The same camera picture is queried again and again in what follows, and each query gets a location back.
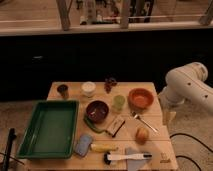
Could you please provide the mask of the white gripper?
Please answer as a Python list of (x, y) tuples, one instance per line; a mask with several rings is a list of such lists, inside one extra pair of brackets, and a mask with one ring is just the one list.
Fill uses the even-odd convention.
[(176, 116), (176, 111), (171, 111), (169, 119), (168, 111), (174, 108), (177, 104), (175, 93), (169, 87), (164, 87), (158, 94), (158, 99), (161, 104), (161, 108), (163, 109), (163, 125), (167, 125), (168, 120), (169, 123), (171, 123)]

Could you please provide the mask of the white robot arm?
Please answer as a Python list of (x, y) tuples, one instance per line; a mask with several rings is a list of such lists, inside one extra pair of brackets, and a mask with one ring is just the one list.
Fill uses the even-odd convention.
[(213, 114), (213, 88), (205, 84), (208, 70), (200, 62), (192, 62), (171, 69), (165, 76), (166, 86), (158, 94), (163, 112), (163, 124), (168, 125), (176, 116), (174, 108), (186, 99)]

